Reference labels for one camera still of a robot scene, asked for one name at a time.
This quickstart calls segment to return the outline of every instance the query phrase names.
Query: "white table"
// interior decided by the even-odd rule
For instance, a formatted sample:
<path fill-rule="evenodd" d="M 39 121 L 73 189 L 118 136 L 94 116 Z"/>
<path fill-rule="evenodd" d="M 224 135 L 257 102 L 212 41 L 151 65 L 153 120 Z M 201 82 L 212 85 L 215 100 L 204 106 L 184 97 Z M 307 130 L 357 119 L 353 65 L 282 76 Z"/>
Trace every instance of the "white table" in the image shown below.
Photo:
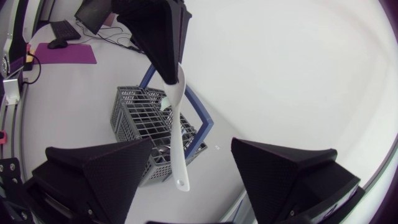
<path fill-rule="evenodd" d="M 127 31 L 121 24 L 118 26 Z M 79 27 L 74 27 L 82 34 Z M 117 32 L 117 29 L 106 30 L 103 36 Z M 37 31 L 30 44 L 35 49 L 39 43 L 54 38 L 51 27 L 45 26 Z M 82 35 L 73 42 L 87 39 Z M 120 42 L 127 44 L 128 39 L 120 39 Z M 145 55 L 102 40 L 86 44 L 93 48 L 96 65 L 42 65 L 40 79 L 29 87 L 24 115 L 28 178 L 32 177 L 32 169 L 46 161 L 46 147 L 78 148 L 116 142 L 110 125 L 116 87 L 140 84 L 150 65 Z M 38 70 L 38 66 L 34 66 L 33 71 L 24 75 L 33 79 Z M 149 86 L 162 88 L 158 74 Z M 241 136 L 205 101 L 202 103 L 215 125 L 205 139 L 208 149 L 188 166 L 191 190 L 187 193 L 177 190 L 172 180 L 138 188 L 126 223 L 142 224 L 148 220 L 214 222 L 242 190 L 243 183 L 230 152 L 232 137 Z M 200 127 L 201 122 L 186 98 L 182 113 L 194 127 Z"/>

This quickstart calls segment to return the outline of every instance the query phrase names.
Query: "white wall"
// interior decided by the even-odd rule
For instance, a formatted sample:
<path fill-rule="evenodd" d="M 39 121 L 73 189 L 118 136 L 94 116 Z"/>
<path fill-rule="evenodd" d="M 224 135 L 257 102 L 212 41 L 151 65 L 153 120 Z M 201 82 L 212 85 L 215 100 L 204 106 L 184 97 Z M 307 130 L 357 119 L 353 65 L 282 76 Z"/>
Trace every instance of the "white wall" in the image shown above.
<path fill-rule="evenodd" d="M 362 186 L 370 179 L 398 132 L 398 48 L 378 1 L 185 2 L 183 66 L 196 92 L 245 138 L 333 147 Z"/>
<path fill-rule="evenodd" d="M 35 18 L 38 16 L 37 14 L 40 13 L 38 9 L 41 1 L 42 0 L 30 0 L 27 3 L 23 32 L 26 42 L 29 42 L 32 38 Z"/>
<path fill-rule="evenodd" d="M 50 21 L 75 20 L 82 0 L 55 1 Z"/>

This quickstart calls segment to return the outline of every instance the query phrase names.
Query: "white surface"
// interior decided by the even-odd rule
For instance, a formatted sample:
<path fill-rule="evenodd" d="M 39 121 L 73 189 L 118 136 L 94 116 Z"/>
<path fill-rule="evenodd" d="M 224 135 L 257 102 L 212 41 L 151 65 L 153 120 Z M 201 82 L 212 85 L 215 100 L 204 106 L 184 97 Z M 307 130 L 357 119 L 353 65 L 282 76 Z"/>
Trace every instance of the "white surface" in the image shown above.
<path fill-rule="evenodd" d="M 55 1 L 50 21 L 75 20 L 75 13 L 82 0 Z"/>
<path fill-rule="evenodd" d="M 186 5 L 194 90 L 246 139 L 332 147 L 369 180 L 398 131 L 398 48 L 377 1 Z"/>
<path fill-rule="evenodd" d="M 4 57 L 4 54 L 6 53 L 4 51 L 4 45 L 6 44 L 7 40 L 7 33 L 9 30 L 9 21 L 11 17 L 11 12 L 12 12 L 12 4 L 14 1 L 6 1 L 0 10 L 0 54 L 1 54 L 1 60 Z"/>
<path fill-rule="evenodd" d="M 42 0 L 30 0 L 27 3 L 25 20 L 24 20 L 24 39 L 26 42 L 29 42 L 32 38 L 34 22 L 36 16 L 39 16 L 40 13 L 39 5 Z"/>
<path fill-rule="evenodd" d="M 54 20 L 73 18 L 79 5 L 80 2 L 72 1 L 70 7 L 64 7 L 59 12 L 59 18 Z M 334 147 L 339 153 L 338 162 L 361 178 L 361 185 L 369 180 L 398 131 L 398 49 L 391 25 L 377 1 L 187 0 L 186 5 L 193 14 L 183 60 L 185 72 L 189 75 L 187 83 L 216 108 L 217 113 L 211 110 L 216 124 L 206 142 L 222 141 L 223 146 L 220 151 L 206 152 L 188 167 L 192 177 L 191 192 L 186 195 L 171 194 L 178 197 L 181 204 L 169 205 L 167 199 L 172 192 L 170 182 L 163 184 L 166 190 L 162 189 L 160 195 L 157 194 L 158 185 L 139 189 L 133 201 L 134 209 L 129 214 L 129 220 L 134 220 L 132 223 L 142 223 L 146 217 L 150 218 L 150 212 L 146 212 L 142 205 L 150 205 L 147 209 L 156 211 L 151 212 L 154 220 L 165 222 L 210 222 L 227 210 L 227 205 L 232 204 L 242 186 L 229 149 L 225 149 L 229 148 L 230 137 L 237 134 L 234 129 L 225 128 L 229 127 L 228 123 L 239 128 L 246 139 L 304 149 Z M 99 77 L 99 73 L 109 72 L 110 68 L 97 69 L 94 65 L 46 65 L 48 74 L 69 68 L 72 75 L 62 81 L 59 77 L 47 78 L 43 81 L 45 84 L 41 84 L 42 90 L 28 95 L 28 102 L 30 97 L 35 97 L 36 100 L 43 98 L 49 101 L 40 104 L 68 105 L 73 116 L 65 116 L 59 121 L 58 115 L 53 112 L 48 116 L 41 114 L 48 113 L 47 110 L 52 107 L 35 109 L 32 113 L 40 116 L 39 121 L 43 121 L 44 125 L 31 121 L 30 131 L 35 130 L 33 127 L 36 124 L 45 128 L 43 132 L 49 132 L 41 140 L 30 140 L 41 142 L 36 151 L 51 145 L 48 142 L 72 145 L 62 140 L 62 135 L 57 137 L 54 131 L 49 131 L 48 128 L 56 128 L 59 124 L 66 130 L 81 127 L 82 123 L 96 125 L 98 134 L 91 133 L 89 127 L 77 130 L 78 134 L 85 133 L 87 136 L 78 143 L 87 146 L 107 142 L 105 136 L 109 138 L 111 133 L 108 126 L 109 105 L 113 103 L 114 95 L 103 93 L 103 99 L 95 102 L 102 102 L 101 108 L 109 108 L 106 113 L 99 110 L 99 106 L 92 106 L 94 103 L 82 102 L 96 99 L 94 96 L 98 90 L 112 93 L 117 85 L 138 83 L 136 80 L 141 79 L 149 64 L 146 59 L 134 56 L 128 65 L 124 65 L 124 62 L 100 54 L 105 49 L 109 50 L 108 55 L 119 54 L 120 50 L 95 43 L 93 47 L 99 55 L 97 60 L 124 66 L 115 68 L 122 75 L 117 78 Z M 140 77 L 128 79 L 124 76 L 127 68 L 136 70 L 134 74 Z M 53 82 L 67 86 L 47 86 Z M 87 86 L 93 88 L 90 97 L 86 96 Z M 57 104 L 59 99 L 56 98 L 59 97 L 47 96 L 43 93 L 46 88 L 53 90 L 48 94 L 61 89 L 63 95 L 70 97 L 66 102 Z M 96 116 L 89 111 L 96 111 Z M 214 149 L 215 144 L 210 145 L 210 149 Z M 39 156 L 42 158 L 35 165 L 44 161 L 44 155 Z M 223 181 L 219 180 L 220 175 L 224 175 Z M 205 188 L 207 181 L 204 179 L 223 185 L 200 194 L 193 186 L 200 184 L 201 188 Z M 375 201 L 361 202 L 368 216 L 351 214 L 358 223 L 369 221 L 390 181 L 387 176 L 377 183 L 382 190 L 371 192 Z M 156 195 L 157 203 L 149 200 L 148 195 Z M 190 208 L 200 208 L 199 212 L 187 208 L 188 202 L 193 201 L 194 205 Z"/>
<path fill-rule="evenodd" d="M 51 7 L 53 6 L 53 2 L 54 2 L 54 0 L 47 0 L 45 2 L 45 4 L 43 5 L 43 12 L 42 12 L 42 16 L 40 17 L 40 20 L 43 20 L 43 21 L 50 20 L 49 16 L 51 13 Z"/>
<path fill-rule="evenodd" d="M 38 43 L 53 39 L 51 27 L 45 26 L 30 43 L 34 49 Z M 76 148 L 115 142 L 110 116 L 116 87 L 138 85 L 149 67 L 145 55 L 100 40 L 87 43 L 93 48 L 96 65 L 42 65 L 40 79 L 29 87 L 23 133 L 28 178 L 31 170 L 46 160 L 46 147 Z M 34 66 L 33 71 L 24 74 L 32 81 L 38 70 L 38 66 Z M 162 88 L 158 74 L 149 86 Z M 177 190 L 172 180 L 138 188 L 126 223 L 215 222 L 242 190 L 243 183 L 230 148 L 232 137 L 241 138 L 241 135 L 205 101 L 202 103 L 215 125 L 205 139 L 209 148 L 187 167 L 190 191 Z M 200 127 L 200 119 L 186 98 L 183 98 L 182 113 L 194 127 Z"/>

